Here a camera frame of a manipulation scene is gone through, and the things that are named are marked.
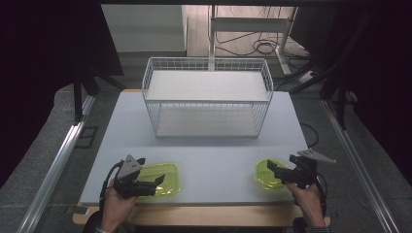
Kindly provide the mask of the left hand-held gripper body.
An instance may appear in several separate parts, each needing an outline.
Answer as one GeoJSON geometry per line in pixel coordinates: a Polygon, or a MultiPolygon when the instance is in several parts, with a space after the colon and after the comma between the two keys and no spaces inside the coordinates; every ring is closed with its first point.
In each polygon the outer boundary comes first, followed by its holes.
{"type": "Polygon", "coordinates": [[[128,199],[140,193],[143,183],[138,181],[138,176],[145,162],[144,157],[135,159],[131,154],[123,161],[114,180],[114,189],[121,197],[128,199]]]}

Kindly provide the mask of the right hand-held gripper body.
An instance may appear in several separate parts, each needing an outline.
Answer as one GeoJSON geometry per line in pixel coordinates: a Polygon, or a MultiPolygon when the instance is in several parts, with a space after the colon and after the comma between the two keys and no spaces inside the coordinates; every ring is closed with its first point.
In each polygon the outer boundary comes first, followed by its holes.
{"type": "Polygon", "coordinates": [[[337,160],[329,158],[322,153],[312,149],[299,150],[297,155],[290,155],[290,162],[295,165],[292,170],[290,183],[295,183],[300,188],[316,183],[318,181],[318,161],[336,164],[337,160]]]}

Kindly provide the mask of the rectangular yellow-green plastic container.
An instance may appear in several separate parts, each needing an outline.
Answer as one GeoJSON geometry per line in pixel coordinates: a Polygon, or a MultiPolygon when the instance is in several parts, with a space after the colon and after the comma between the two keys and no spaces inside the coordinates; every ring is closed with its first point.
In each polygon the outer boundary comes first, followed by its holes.
{"type": "Polygon", "coordinates": [[[144,166],[138,176],[138,181],[154,182],[161,176],[164,176],[164,179],[156,187],[154,197],[170,196],[180,191],[179,169],[175,163],[171,162],[144,166]]]}

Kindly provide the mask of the rounded yellow-green plastic container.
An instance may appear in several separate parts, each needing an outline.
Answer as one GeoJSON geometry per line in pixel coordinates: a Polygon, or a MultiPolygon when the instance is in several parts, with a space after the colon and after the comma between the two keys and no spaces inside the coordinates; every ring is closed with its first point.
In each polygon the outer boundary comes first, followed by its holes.
{"type": "Polygon", "coordinates": [[[267,162],[271,161],[275,165],[280,168],[287,168],[287,165],[283,162],[273,159],[273,158],[265,158],[259,161],[255,168],[255,179],[260,184],[261,187],[264,189],[280,189],[283,188],[284,185],[282,182],[274,177],[274,173],[267,168],[267,162]]]}

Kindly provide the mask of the white wire rack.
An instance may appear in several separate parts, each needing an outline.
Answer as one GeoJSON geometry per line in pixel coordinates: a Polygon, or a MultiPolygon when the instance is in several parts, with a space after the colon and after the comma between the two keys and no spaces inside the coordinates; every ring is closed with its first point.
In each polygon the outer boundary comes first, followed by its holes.
{"type": "Polygon", "coordinates": [[[157,137],[255,138],[273,91],[263,58],[152,57],[142,81],[157,137]]]}

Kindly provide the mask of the person's right hand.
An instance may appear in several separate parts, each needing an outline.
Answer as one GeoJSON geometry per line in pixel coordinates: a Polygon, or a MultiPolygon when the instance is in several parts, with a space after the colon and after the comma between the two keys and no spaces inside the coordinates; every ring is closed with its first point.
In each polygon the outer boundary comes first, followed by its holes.
{"type": "Polygon", "coordinates": [[[301,189],[294,183],[286,183],[286,187],[294,196],[307,225],[317,228],[326,227],[318,188],[312,184],[301,189]]]}

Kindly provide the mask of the person's left hand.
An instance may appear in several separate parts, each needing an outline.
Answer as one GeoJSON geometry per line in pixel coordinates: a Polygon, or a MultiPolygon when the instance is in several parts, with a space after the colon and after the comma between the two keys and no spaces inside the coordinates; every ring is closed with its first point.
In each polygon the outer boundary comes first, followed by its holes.
{"type": "Polygon", "coordinates": [[[113,188],[110,181],[104,198],[104,209],[100,229],[104,233],[117,233],[119,227],[128,219],[136,204],[136,197],[123,198],[113,188]]]}

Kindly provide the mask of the black metal stand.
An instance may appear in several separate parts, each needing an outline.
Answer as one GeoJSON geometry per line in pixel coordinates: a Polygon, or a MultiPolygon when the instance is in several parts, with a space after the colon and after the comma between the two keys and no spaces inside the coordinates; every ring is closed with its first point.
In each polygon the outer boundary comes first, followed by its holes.
{"type": "Polygon", "coordinates": [[[83,107],[83,90],[89,96],[96,96],[99,93],[99,87],[96,82],[96,78],[103,80],[104,82],[116,87],[119,90],[125,90],[126,86],[115,78],[109,76],[108,74],[99,71],[96,68],[87,68],[83,71],[77,72],[73,76],[73,89],[74,89],[74,124],[80,123],[84,117],[84,107],[83,107]]]}
{"type": "Polygon", "coordinates": [[[319,91],[322,99],[337,95],[336,119],[345,129],[346,105],[345,65],[356,44],[360,21],[346,16],[348,9],[300,7],[292,25],[292,38],[309,52],[309,67],[316,68],[315,76],[290,93],[298,93],[316,83],[323,82],[319,91]]]}

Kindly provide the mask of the white power strip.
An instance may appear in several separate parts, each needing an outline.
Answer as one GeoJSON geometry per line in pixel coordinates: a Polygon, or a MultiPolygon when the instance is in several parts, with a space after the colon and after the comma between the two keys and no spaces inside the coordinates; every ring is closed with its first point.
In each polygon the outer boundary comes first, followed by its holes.
{"type": "Polygon", "coordinates": [[[314,78],[317,75],[315,71],[308,71],[306,72],[301,78],[298,79],[299,83],[306,83],[312,78],[314,78]]]}

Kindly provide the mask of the white cabinet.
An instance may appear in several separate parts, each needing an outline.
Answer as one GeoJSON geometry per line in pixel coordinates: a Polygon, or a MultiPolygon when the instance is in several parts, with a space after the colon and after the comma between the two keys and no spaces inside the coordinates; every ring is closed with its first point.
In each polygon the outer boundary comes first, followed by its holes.
{"type": "Polygon", "coordinates": [[[117,52],[187,51],[182,5],[101,5],[117,52]]]}

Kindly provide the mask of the black square floor frame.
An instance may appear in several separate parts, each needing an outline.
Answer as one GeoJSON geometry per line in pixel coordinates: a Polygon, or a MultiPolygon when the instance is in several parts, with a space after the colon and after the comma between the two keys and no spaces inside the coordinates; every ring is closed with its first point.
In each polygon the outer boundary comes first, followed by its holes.
{"type": "Polygon", "coordinates": [[[90,149],[97,133],[97,126],[84,127],[75,145],[76,149],[90,149]]]}

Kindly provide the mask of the aluminium rail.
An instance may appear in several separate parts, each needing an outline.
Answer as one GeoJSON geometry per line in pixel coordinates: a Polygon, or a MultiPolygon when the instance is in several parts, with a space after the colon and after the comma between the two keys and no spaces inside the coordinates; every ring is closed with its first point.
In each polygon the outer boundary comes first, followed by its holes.
{"type": "Polygon", "coordinates": [[[340,126],[332,103],[329,100],[322,100],[321,103],[383,230],[385,233],[400,233],[387,203],[368,174],[352,140],[340,126]]]}
{"type": "Polygon", "coordinates": [[[72,124],[66,137],[61,144],[49,171],[46,173],[34,199],[32,200],[23,220],[17,228],[17,233],[33,233],[47,204],[49,203],[52,193],[57,182],[64,171],[66,163],[71,155],[74,146],[80,137],[81,131],[85,126],[87,117],[93,106],[95,98],[87,96],[81,106],[81,117],[78,122],[72,124]]]}

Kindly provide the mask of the white metal desk frame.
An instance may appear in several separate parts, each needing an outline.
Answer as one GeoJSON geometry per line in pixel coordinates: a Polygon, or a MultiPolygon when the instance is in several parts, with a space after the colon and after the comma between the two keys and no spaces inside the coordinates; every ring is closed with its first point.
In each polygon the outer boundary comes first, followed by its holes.
{"type": "Polygon", "coordinates": [[[217,32],[248,32],[248,33],[279,33],[281,40],[275,47],[276,57],[283,74],[292,74],[287,63],[285,51],[286,43],[292,30],[293,20],[297,7],[292,7],[287,17],[218,17],[216,5],[211,5],[209,17],[209,53],[210,58],[216,53],[217,32]]]}

